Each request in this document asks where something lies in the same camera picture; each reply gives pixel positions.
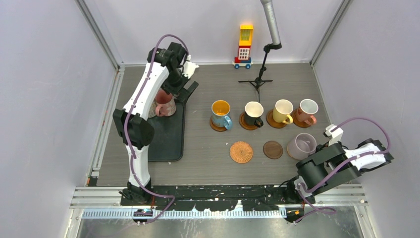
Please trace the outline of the pink mug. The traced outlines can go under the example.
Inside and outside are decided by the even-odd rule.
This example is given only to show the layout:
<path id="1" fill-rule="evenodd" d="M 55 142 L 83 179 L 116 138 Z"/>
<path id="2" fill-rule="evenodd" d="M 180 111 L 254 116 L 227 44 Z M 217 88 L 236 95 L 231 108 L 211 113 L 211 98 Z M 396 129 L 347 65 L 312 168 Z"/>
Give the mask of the pink mug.
<path id="1" fill-rule="evenodd" d="M 155 113 L 158 117 L 170 117 L 176 112 L 174 96 L 167 94 L 164 90 L 159 90 L 155 97 Z"/>

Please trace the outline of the aluminium front rail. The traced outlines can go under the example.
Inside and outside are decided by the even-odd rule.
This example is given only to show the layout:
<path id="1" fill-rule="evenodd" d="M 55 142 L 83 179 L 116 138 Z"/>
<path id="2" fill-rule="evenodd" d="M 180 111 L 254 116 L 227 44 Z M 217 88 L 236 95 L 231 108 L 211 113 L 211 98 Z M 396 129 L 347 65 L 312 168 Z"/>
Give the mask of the aluminium front rail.
<path id="1" fill-rule="evenodd" d="M 147 206 L 122 206 L 120 187 L 78 187 L 75 189 L 70 203 L 71 209 L 82 209 L 82 217 L 86 219 L 133 219 L 138 209 L 147 209 Z M 316 206 L 367 206 L 368 201 L 363 189 L 358 184 L 346 184 L 339 188 L 316 196 Z M 251 209 L 246 211 L 242 201 L 238 200 L 235 206 L 222 211 L 211 211 L 209 208 L 198 210 L 197 205 L 185 211 L 166 211 L 161 219 L 235 219 L 235 218 L 286 218 L 290 205 L 276 204 L 275 208 L 264 208 L 261 211 Z"/>

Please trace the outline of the black tripod microphone stand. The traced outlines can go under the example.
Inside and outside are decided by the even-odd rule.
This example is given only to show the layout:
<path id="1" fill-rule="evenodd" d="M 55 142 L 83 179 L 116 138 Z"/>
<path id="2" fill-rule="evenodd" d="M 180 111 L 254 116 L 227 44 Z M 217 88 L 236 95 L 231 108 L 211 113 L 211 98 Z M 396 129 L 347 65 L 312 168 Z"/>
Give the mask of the black tripod microphone stand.
<path id="1" fill-rule="evenodd" d="M 256 77 L 255 80 L 240 80 L 240 81 L 238 81 L 239 83 L 250 83 L 254 87 L 254 89 L 256 90 L 256 92 L 258 94 L 258 102 L 259 103 L 261 102 L 261 93 L 260 93 L 261 86 L 264 85 L 267 82 L 272 82 L 273 81 L 273 80 L 263 80 L 262 79 L 262 76 L 263 76 L 264 72 L 266 71 L 265 63 L 266 63 L 267 56 L 268 56 L 268 54 L 270 53 L 271 50 L 279 50 L 281 48 L 282 48 L 281 43 L 279 43 L 279 44 L 271 43 L 271 44 L 265 45 L 264 48 L 263 48 L 263 51 L 264 51 L 265 55 L 264 55 L 264 58 L 263 58 L 263 62 L 262 62 L 258 77 Z"/>

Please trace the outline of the white mug terracotta handle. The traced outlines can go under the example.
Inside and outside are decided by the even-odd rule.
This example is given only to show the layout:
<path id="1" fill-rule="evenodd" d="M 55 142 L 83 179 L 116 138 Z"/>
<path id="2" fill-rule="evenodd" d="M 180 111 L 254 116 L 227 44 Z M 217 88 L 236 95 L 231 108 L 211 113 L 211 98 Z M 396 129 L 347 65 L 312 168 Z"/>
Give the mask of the white mug terracotta handle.
<path id="1" fill-rule="evenodd" d="M 312 99 L 303 99 L 297 110 L 298 121 L 305 121 L 310 116 L 314 116 L 318 112 L 318 104 Z"/>

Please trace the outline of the cream white mug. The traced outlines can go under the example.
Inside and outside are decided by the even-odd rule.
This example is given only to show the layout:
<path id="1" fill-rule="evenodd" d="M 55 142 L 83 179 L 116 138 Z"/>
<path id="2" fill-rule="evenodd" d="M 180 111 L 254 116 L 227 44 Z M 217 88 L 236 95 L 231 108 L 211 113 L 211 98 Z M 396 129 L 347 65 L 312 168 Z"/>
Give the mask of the cream white mug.
<path id="1" fill-rule="evenodd" d="M 263 115 L 264 109 L 259 102 L 251 101 L 245 105 L 244 108 L 244 122 L 246 125 L 262 127 L 263 120 L 261 116 Z"/>

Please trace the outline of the white mug yellow handle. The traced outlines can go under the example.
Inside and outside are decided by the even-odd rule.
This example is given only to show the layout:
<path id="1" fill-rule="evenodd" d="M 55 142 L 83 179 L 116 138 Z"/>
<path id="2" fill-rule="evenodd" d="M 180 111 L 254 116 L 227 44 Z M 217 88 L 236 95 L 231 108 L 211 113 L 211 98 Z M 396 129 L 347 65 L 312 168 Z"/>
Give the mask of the white mug yellow handle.
<path id="1" fill-rule="evenodd" d="M 293 109 L 293 105 L 290 101 L 286 99 L 278 100 L 275 103 L 272 117 L 277 123 L 291 124 L 293 123 L 293 118 L 291 116 Z"/>

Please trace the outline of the brown wooden coaster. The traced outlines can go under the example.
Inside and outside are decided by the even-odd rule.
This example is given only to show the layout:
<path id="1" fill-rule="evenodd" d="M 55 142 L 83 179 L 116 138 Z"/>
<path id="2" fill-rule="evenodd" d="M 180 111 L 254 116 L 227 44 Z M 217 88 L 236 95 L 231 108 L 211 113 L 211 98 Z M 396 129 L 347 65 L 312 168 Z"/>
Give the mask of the brown wooden coaster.
<path id="1" fill-rule="evenodd" d="M 267 123 L 268 123 L 271 127 L 273 127 L 273 128 L 277 128 L 277 129 L 284 128 L 284 127 L 287 125 L 287 124 L 282 123 L 282 122 L 276 122 L 276 121 L 273 119 L 273 109 L 271 109 L 271 110 L 267 113 L 267 115 L 266 115 L 266 121 L 267 121 Z"/>
<path id="2" fill-rule="evenodd" d="M 293 111 L 292 118 L 293 118 L 293 124 L 295 124 L 296 126 L 301 127 L 301 128 L 308 128 L 308 127 L 317 123 L 316 117 L 314 117 L 314 116 L 310 116 L 305 121 L 298 121 L 297 110 Z"/>
<path id="3" fill-rule="evenodd" d="M 210 118 L 210 126 L 213 130 L 218 132 L 224 132 L 227 131 L 227 128 L 225 127 L 225 119 L 224 118 Z"/>
<path id="4" fill-rule="evenodd" d="M 246 122 L 245 122 L 245 113 L 244 112 L 242 112 L 240 114 L 240 116 L 239 116 L 239 124 L 245 130 L 256 130 L 256 129 L 258 129 L 258 127 L 255 126 L 255 125 L 248 125 L 248 124 L 246 124 Z"/>

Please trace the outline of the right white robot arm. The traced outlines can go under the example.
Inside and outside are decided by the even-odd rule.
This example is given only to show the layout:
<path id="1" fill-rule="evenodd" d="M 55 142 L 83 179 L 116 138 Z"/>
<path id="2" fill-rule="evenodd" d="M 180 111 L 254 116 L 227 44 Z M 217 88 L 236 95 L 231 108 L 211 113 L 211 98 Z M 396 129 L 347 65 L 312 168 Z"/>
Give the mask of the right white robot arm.
<path id="1" fill-rule="evenodd" d="M 379 140 L 367 139 L 355 149 L 347 149 L 340 142 L 317 146 L 315 153 L 296 164 L 298 175 L 288 180 L 282 191 L 289 204 L 311 203 L 315 195 L 388 165 L 394 157 Z"/>

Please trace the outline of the blue mug orange inside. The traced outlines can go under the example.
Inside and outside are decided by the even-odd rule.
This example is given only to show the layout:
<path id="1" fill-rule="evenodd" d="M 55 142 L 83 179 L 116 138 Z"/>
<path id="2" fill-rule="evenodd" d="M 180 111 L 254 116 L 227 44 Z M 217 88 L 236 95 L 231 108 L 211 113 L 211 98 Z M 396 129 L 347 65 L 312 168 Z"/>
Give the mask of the blue mug orange inside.
<path id="1" fill-rule="evenodd" d="M 211 117 L 214 118 L 224 118 L 225 119 L 225 127 L 227 130 L 231 130 L 233 127 L 233 121 L 230 117 L 230 104 L 224 100 L 217 100 L 213 102 L 211 106 Z"/>

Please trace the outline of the lilac mug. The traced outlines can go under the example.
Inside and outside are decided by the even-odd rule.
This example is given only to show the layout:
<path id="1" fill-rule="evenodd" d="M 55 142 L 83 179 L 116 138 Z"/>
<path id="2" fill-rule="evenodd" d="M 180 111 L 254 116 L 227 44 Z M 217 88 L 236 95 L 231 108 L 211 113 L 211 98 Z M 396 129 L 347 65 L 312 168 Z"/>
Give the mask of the lilac mug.
<path id="1" fill-rule="evenodd" d="M 316 139 L 309 133 L 300 133 L 287 144 L 289 152 L 296 160 L 303 160 L 314 154 L 316 146 Z"/>

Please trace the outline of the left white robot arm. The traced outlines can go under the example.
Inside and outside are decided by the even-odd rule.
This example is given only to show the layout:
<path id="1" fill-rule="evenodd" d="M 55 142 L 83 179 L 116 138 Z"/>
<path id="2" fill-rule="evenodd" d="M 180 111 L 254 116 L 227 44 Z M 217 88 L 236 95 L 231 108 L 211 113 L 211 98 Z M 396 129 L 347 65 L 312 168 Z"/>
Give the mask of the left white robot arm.
<path id="1" fill-rule="evenodd" d="M 188 56 L 187 48 L 175 42 L 170 43 L 168 49 L 153 48 L 132 97 L 123 109 L 113 112 L 113 121 L 129 156 L 130 176 L 122 196 L 140 205 L 147 205 L 154 195 L 151 192 L 148 150 L 155 129 L 148 122 L 149 110 L 158 92 L 172 94 L 181 105 L 186 104 L 199 85 L 193 82 L 189 88 L 184 87 L 198 68 Z"/>

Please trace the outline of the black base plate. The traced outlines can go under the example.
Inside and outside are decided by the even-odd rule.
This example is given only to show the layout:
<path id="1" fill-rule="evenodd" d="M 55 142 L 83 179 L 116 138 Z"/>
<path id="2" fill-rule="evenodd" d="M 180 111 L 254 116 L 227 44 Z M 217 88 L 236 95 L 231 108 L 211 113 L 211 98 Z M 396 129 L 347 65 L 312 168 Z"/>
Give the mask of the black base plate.
<path id="1" fill-rule="evenodd" d="M 152 206 L 162 211 L 232 211 L 242 205 L 244 211 L 276 210 L 279 205 L 303 203 L 296 191 L 281 185 L 157 185 L 154 195 L 139 191 L 135 186 L 120 191 L 122 206 Z"/>

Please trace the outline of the black plastic tray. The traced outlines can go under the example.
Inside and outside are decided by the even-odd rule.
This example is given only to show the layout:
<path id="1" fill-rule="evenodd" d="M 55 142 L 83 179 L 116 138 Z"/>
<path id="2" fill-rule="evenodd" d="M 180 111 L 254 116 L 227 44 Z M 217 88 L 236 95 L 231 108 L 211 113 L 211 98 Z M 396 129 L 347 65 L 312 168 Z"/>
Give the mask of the black plastic tray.
<path id="1" fill-rule="evenodd" d="M 172 116 L 148 119 L 155 130 L 148 150 L 149 162 L 175 162 L 183 156 L 185 105 L 177 99 L 175 105 L 176 112 Z"/>

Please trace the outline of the dark walnut coaster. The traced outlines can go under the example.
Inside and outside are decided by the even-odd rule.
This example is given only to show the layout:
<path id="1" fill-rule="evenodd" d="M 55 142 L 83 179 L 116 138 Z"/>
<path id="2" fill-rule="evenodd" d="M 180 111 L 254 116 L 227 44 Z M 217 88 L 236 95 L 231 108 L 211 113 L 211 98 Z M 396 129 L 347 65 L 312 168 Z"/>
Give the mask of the dark walnut coaster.
<path id="1" fill-rule="evenodd" d="M 283 147 L 276 141 L 268 141 L 263 145 L 263 153 L 270 159 L 279 159 L 283 155 Z"/>

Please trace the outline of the white floral mug orange inside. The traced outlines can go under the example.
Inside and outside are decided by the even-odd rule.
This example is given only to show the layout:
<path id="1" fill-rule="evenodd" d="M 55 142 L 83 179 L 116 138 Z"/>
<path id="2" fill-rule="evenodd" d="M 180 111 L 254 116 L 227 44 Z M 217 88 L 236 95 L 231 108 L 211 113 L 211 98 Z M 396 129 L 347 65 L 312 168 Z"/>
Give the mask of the white floral mug orange inside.
<path id="1" fill-rule="evenodd" d="M 157 108 L 157 103 L 155 100 L 153 100 L 149 112 L 148 112 L 148 118 L 153 118 L 156 116 L 156 108 Z"/>

